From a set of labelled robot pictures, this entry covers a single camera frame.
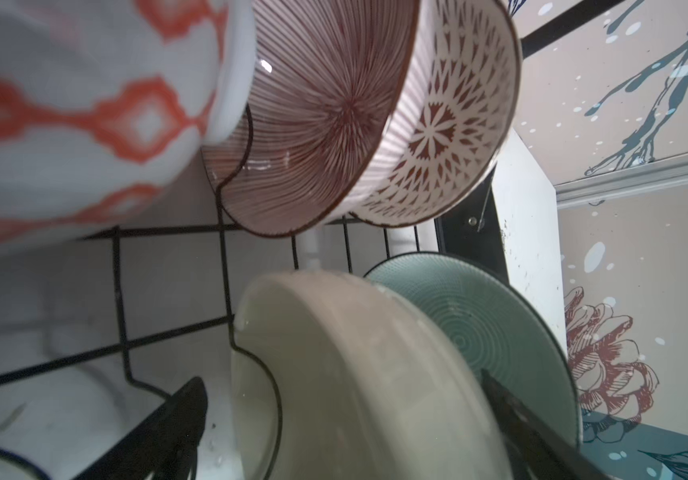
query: black metal frame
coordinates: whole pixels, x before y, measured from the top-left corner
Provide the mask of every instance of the black metal frame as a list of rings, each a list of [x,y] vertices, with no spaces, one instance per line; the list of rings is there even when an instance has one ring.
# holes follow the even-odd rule
[[[582,0],[577,5],[573,6],[563,14],[557,16],[554,20],[550,21],[548,24],[540,27],[535,32],[529,34],[525,38],[522,38],[522,52],[523,58],[528,58],[533,53],[546,47],[548,44],[560,39],[567,33],[572,32],[582,24],[585,24],[592,18],[598,16],[599,14],[607,11],[609,8],[621,3],[622,0]],[[241,166],[244,165],[248,156],[250,154],[250,145],[253,139],[253,125],[250,122],[250,110],[247,109],[246,113],[249,117],[250,131],[248,145],[246,148],[243,161]],[[52,372],[54,370],[60,370],[66,367],[74,366],[82,362],[88,362],[90,360],[96,360],[102,357],[113,355],[116,353],[121,353],[123,357],[123,368],[126,381],[138,389],[143,389],[149,393],[152,393],[163,400],[170,400],[171,394],[168,392],[152,386],[146,382],[142,382],[134,378],[133,371],[130,365],[130,351],[137,349],[141,346],[147,346],[156,342],[162,342],[164,340],[173,339],[178,336],[182,336],[192,332],[198,332],[201,330],[214,328],[216,326],[227,325],[230,334],[230,347],[244,355],[247,355],[254,361],[257,361],[262,369],[267,373],[268,377],[272,381],[272,387],[276,394],[278,412],[279,412],[279,422],[277,431],[277,440],[274,447],[274,452],[270,460],[270,466],[265,474],[264,478],[268,478],[271,474],[272,465],[276,458],[277,452],[280,448],[280,437],[282,431],[282,408],[280,401],[280,391],[277,389],[277,384],[272,378],[272,374],[266,365],[258,359],[252,353],[241,349],[234,341],[234,314],[232,309],[232,302],[230,298],[230,282],[229,282],[229,269],[226,254],[226,233],[232,231],[242,230],[239,225],[224,222],[224,208],[222,207],[220,200],[220,189],[216,191],[216,211],[218,215],[218,223],[210,225],[189,225],[189,226],[162,226],[153,228],[120,228],[116,226],[115,228],[101,231],[97,234],[88,236],[83,240],[96,240],[96,239],[111,239],[112,240],[112,266],[113,266],[113,278],[114,278],[114,296],[115,296],[115,310],[116,318],[118,322],[118,337],[119,341],[110,346],[104,346],[101,348],[89,350],[86,352],[81,352],[78,354],[65,356],[57,360],[52,360],[50,362],[44,362],[35,366],[29,366],[26,368],[13,370],[0,374],[0,386],[8,384],[10,382],[16,382],[18,380],[32,378],[33,376],[40,375],[46,372]],[[346,248],[346,258],[347,267],[349,273],[352,272],[352,254],[349,248],[349,231],[348,224],[360,223],[360,220],[354,218],[347,218],[344,216],[339,220],[334,220],[329,223],[329,225],[341,225],[342,232],[344,235],[344,244]],[[445,242],[443,239],[443,228],[440,224],[439,219],[435,221],[435,228],[438,235],[438,248],[440,251],[445,250]],[[389,249],[389,239],[387,235],[387,229],[384,230],[384,247],[386,250],[387,258],[391,257]],[[202,322],[190,324],[188,326],[178,327],[171,330],[166,330],[163,332],[158,332],[153,335],[142,336],[137,339],[128,340],[128,334],[125,324],[125,311],[123,304],[123,290],[120,284],[120,241],[123,238],[129,237],[139,237],[139,236],[161,236],[161,235],[182,235],[182,234],[198,234],[205,232],[218,232],[220,238],[220,256],[221,256],[221,267],[222,274],[224,277],[224,302],[226,307],[226,314],[211,320],[205,320]],[[420,250],[418,230],[414,227],[414,235],[416,237],[416,250]],[[448,235],[448,229],[445,229],[445,235]],[[299,257],[296,251],[296,237],[291,237],[291,254],[293,257],[294,269],[299,269]],[[0,449],[0,459],[6,462],[10,462],[16,466],[19,466],[22,470],[28,472],[34,478],[48,478],[48,476],[42,472],[38,467],[32,465],[26,459],[17,456],[11,452],[6,452]]]

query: flower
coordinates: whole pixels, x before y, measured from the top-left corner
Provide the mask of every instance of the flower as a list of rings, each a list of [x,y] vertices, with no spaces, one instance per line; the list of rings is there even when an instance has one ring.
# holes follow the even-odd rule
[[[640,361],[637,343],[621,339],[632,328],[632,318],[614,316],[613,308],[605,303],[579,306],[583,298],[580,286],[566,295],[565,327],[568,365],[583,413],[584,441],[618,442],[654,404],[659,379]]]

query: green plate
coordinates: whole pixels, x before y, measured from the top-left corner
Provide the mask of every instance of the green plate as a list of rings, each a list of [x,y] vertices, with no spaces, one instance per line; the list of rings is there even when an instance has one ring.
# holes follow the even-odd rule
[[[509,285],[454,256],[395,256],[366,278],[432,319],[480,379],[487,369],[569,445],[580,442],[578,399],[558,341]]]

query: dish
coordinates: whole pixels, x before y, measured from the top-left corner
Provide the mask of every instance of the dish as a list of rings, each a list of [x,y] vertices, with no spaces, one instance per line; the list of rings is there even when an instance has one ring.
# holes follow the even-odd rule
[[[261,236],[344,215],[389,175],[427,95],[434,0],[253,3],[258,36],[245,119],[203,149],[227,213]]]
[[[510,286],[465,260],[430,252],[394,256],[366,278],[416,305],[478,378],[489,370],[569,445],[578,446],[578,399],[568,364],[544,321]]]
[[[234,327],[235,343],[264,361],[280,390],[273,479],[512,478],[464,360],[395,293],[347,274],[268,275],[249,287]],[[251,363],[233,353],[248,479],[264,475],[276,434],[272,389]]]
[[[0,254],[161,196],[240,120],[253,26],[242,0],[0,4]]]
[[[429,96],[408,148],[353,210],[378,226],[440,216],[495,165],[514,116],[522,53],[500,0],[440,0]]]

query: red striped bowl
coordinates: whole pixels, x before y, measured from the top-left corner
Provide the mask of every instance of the red striped bowl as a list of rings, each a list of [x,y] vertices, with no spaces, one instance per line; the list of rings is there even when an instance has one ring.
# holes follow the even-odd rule
[[[427,95],[435,0],[254,0],[253,9],[250,157],[239,166],[243,119],[203,158],[235,222],[289,236],[359,206],[400,161]]]
[[[438,0],[421,120],[388,178],[353,211],[379,226],[444,214],[494,166],[520,87],[520,41],[501,0]]]

